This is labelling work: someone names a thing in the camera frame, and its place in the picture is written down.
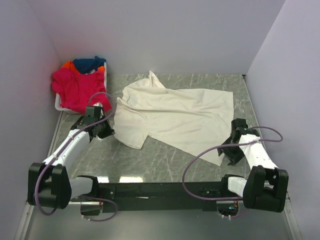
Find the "white t shirt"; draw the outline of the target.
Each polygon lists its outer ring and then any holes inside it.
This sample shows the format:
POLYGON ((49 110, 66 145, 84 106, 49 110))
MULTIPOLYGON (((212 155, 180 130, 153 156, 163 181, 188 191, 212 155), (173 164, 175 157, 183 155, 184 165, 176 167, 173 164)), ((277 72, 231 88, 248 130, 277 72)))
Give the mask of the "white t shirt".
POLYGON ((229 137, 233 118, 232 92, 168 89, 150 72, 117 98, 113 129, 115 138, 133 149, 151 137, 197 156, 229 137))

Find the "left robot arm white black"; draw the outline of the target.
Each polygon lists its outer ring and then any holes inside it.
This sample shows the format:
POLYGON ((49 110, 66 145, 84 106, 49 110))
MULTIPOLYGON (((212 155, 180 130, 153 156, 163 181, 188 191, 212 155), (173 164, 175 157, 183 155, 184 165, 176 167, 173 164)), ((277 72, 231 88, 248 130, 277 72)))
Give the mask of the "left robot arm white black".
POLYGON ((97 177, 80 175, 71 179, 68 171, 94 138, 104 139, 113 134, 103 108, 88 105, 55 152, 29 167, 27 202, 40 210, 44 207, 56 210, 65 209, 71 199, 81 195, 88 201, 96 200, 100 195, 97 177))

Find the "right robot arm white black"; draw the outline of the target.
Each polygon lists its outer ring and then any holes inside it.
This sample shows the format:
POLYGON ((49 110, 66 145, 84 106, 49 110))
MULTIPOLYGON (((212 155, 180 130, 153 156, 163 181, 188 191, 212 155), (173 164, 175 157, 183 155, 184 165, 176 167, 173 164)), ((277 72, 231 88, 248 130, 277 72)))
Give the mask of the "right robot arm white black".
POLYGON ((246 158, 250 173, 247 179, 228 176, 219 193, 226 200, 237 194, 247 209, 280 213, 285 207, 289 174, 271 160, 263 142, 258 127, 249 128, 243 118, 231 121, 230 136, 217 150, 218 155, 224 155, 233 165, 246 158))

